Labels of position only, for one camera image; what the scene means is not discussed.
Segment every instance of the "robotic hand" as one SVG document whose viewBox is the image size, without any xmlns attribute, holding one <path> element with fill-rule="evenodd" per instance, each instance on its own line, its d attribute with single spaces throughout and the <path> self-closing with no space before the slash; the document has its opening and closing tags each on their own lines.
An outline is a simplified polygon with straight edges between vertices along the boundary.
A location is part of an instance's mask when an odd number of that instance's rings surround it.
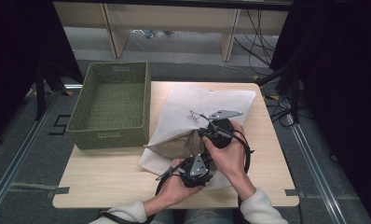
<svg viewBox="0 0 371 224">
<path fill-rule="evenodd" d="M 207 128 L 200 128 L 198 130 L 199 137 L 209 138 L 215 147 L 224 148 L 229 145 L 232 140 L 234 128 L 228 118 L 237 117 L 242 115 L 241 112 L 219 110 L 218 112 L 205 117 L 209 121 Z"/>
</svg>

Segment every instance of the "metal rail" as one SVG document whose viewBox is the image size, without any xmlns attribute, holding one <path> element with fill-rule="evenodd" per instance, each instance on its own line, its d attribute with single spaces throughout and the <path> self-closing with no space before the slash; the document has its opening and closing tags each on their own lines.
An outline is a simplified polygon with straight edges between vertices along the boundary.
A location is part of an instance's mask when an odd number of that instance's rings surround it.
<svg viewBox="0 0 371 224">
<path fill-rule="evenodd" d="M 31 130 L 29 131 L 28 135 L 26 136 L 25 140 L 23 141 L 20 149 L 18 150 L 17 154 L 11 161 L 11 164 L 7 167 L 6 172 L 0 179 L 0 204 L 6 197 L 6 194 L 11 186 L 11 183 L 15 179 L 18 171 L 22 167 L 26 157 L 28 156 L 29 152 L 31 151 L 34 141 L 37 138 L 38 134 L 40 133 L 42 127 L 46 123 L 47 114 L 49 110 L 52 108 L 60 93 L 58 91 L 54 91 L 48 100 L 48 107 L 46 113 L 40 118 L 40 120 L 36 120 L 34 125 L 32 126 Z"/>
<path fill-rule="evenodd" d="M 286 107 L 290 107 L 288 101 L 283 102 Z M 293 123 L 293 118 L 291 115 L 287 116 L 287 119 L 290 123 Z M 299 123 L 294 123 L 293 125 L 293 134 L 299 147 L 302 151 L 302 154 L 305 158 L 305 161 L 309 167 L 311 175 L 313 176 L 314 181 L 316 182 L 317 189 L 319 190 L 322 199 L 325 203 L 327 211 L 335 224 L 346 224 L 348 223 L 345 215 L 340 208 L 340 205 L 337 201 L 337 198 L 334 192 L 331 190 L 322 169 L 320 168 L 319 163 L 317 162 L 312 149 L 310 148 L 308 141 L 302 132 L 302 129 Z"/>
</svg>

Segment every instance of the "person's right hand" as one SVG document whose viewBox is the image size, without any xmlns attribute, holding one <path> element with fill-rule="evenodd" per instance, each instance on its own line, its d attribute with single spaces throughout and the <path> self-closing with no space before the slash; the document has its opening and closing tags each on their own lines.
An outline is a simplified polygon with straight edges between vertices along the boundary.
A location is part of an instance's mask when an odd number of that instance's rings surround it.
<svg viewBox="0 0 371 224">
<path fill-rule="evenodd" d="M 243 127 L 236 121 L 231 121 L 234 130 L 237 130 L 244 134 Z M 241 140 L 245 141 L 240 133 L 234 132 Z M 244 174 L 244 146 L 237 139 L 232 138 L 231 142 L 227 147 L 217 148 L 214 146 L 212 141 L 203 137 L 203 143 L 208 149 L 209 153 L 214 160 L 218 170 L 221 171 L 227 178 L 233 175 Z"/>
<path fill-rule="evenodd" d="M 231 123 L 234 130 L 244 134 L 244 129 L 239 123 L 233 120 Z M 234 134 L 245 141 L 240 133 L 234 132 Z M 256 188 L 249 176 L 244 172 L 245 150 L 243 144 L 232 138 L 227 147 L 217 148 L 207 137 L 203 137 L 203 143 L 211 154 L 218 170 L 227 177 L 232 187 L 238 192 L 240 199 L 244 201 L 254 195 Z"/>
</svg>

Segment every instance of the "white fabric bag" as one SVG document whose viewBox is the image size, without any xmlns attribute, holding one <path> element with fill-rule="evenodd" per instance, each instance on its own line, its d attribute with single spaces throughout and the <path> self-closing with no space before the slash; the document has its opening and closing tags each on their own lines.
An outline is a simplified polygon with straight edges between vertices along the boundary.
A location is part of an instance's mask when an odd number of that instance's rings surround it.
<svg viewBox="0 0 371 224">
<path fill-rule="evenodd" d="M 155 129 L 139 165 L 146 170 L 162 175 L 174 158 L 186 158 L 198 153 L 196 131 L 206 128 L 206 117 L 220 109 L 242 112 L 243 115 L 231 118 L 243 124 L 255 98 L 255 91 L 209 91 L 183 84 L 174 84 L 159 114 Z M 206 183 L 206 189 L 229 186 L 227 179 L 218 171 L 213 171 L 213 179 Z"/>
</svg>

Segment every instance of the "wooden table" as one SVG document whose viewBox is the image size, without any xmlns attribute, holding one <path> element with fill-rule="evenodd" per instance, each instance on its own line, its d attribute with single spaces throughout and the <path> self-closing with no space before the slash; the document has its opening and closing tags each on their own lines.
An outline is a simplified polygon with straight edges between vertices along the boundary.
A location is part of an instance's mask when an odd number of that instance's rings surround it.
<svg viewBox="0 0 371 224">
<path fill-rule="evenodd" d="M 173 82 L 152 82 L 150 137 L 157 127 L 160 109 Z M 263 189 L 273 206 L 297 206 L 297 196 L 286 196 L 295 189 L 282 149 L 271 123 L 259 87 L 252 83 L 184 82 L 211 91 L 247 90 L 256 96 L 243 124 L 252 154 L 249 177 Z M 57 208 L 109 208 L 154 196 L 156 175 L 138 166 L 143 147 L 119 147 L 80 150 L 74 147 L 59 188 L 69 187 L 66 194 L 56 194 Z M 232 187 L 203 190 L 173 208 L 238 207 L 237 192 Z"/>
</svg>

